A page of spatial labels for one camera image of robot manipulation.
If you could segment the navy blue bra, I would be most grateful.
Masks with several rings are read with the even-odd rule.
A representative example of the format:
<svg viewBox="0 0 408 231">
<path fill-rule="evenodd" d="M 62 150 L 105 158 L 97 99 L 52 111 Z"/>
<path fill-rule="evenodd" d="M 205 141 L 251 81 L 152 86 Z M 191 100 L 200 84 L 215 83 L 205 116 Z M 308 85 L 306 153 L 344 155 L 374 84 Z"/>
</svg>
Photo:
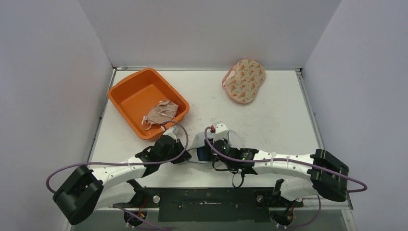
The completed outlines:
<svg viewBox="0 0 408 231">
<path fill-rule="evenodd" d="M 211 162 L 212 161 L 211 150 L 205 146 L 197 148 L 197 158 L 202 162 Z"/>
</svg>

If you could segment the orange plastic tub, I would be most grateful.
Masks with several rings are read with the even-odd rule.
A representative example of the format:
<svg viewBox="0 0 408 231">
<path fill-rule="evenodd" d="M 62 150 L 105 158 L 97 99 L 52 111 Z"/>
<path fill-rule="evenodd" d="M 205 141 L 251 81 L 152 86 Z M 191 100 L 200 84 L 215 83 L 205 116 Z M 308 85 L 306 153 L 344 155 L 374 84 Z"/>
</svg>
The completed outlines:
<svg viewBox="0 0 408 231">
<path fill-rule="evenodd" d="M 178 105 L 174 121 L 180 122 L 189 112 L 190 105 L 156 70 L 145 68 L 114 84 L 108 91 L 108 98 L 120 115 L 143 140 L 158 139 L 163 130 L 159 125 L 142 124 L 142 119 L 160 101 L 169 100 Z"/>
</svg>

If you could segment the white mesh laundry bag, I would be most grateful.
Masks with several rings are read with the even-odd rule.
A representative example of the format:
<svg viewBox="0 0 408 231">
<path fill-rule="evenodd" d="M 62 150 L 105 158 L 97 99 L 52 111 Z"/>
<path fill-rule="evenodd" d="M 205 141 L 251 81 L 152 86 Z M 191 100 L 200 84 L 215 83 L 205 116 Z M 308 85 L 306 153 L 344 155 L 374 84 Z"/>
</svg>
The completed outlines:
<svg viewBox="0 0 408 231">
<path fill-rule="evenodd" d="M 228 131 L 228 144 L 235 148 L 245 148 L 245 143 L 243 139 L 233 130 L 229 129 Z M 191 154 L 191 159 L 188 162 L 196 163 L 196 164 L 210 164 L 211 162 L 202 162 L 199 161 L 197 158 L 197 148 L 206 146 L 206 142 L 204 140 L 204 132 L 199 132 L 195 135 L 192 144 L 189 146 L 187 151 Z"/>
</svg>

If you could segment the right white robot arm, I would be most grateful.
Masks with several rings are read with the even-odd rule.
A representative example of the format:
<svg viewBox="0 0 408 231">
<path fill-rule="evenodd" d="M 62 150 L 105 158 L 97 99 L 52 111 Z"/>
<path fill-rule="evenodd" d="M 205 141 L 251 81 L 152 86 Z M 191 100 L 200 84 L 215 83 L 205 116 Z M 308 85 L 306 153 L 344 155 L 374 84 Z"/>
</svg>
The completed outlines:
<svg viewBox="0 0 408 231">
<path fill-rule="evenodd" d="M 277 206 L 312 195 L 335 202 L 344 202 L 347 198 L 349 167 L 324 149 L 317 149 L 313 154 L 290 155 L 238 149 L 225 140 L 208 142 L 208 145 L 213 155 L 232 171 L 242 175 L 281 175 L 272 193 Z"/>
</svg>

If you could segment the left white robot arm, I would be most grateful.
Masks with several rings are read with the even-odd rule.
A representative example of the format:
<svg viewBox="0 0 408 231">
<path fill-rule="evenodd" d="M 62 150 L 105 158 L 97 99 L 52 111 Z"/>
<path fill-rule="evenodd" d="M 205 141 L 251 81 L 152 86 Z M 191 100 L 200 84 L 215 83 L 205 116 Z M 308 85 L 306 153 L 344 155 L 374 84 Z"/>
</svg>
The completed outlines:
<svg viewBox="0 0 408 231">
<path fill-rule="evenodd" d="M 90 169 L 79 165 L 53 194 L 53 201 L 71 225 L 86 220 L 94 210 L 117 203 L 138 207 L 143 193 L 137 179 L 158 171 L 163 163 L 179 164 L 191 159 L 181 141 L 174 136 L 162 135 L 130 159 L 102 164 Z"/>
</svg>

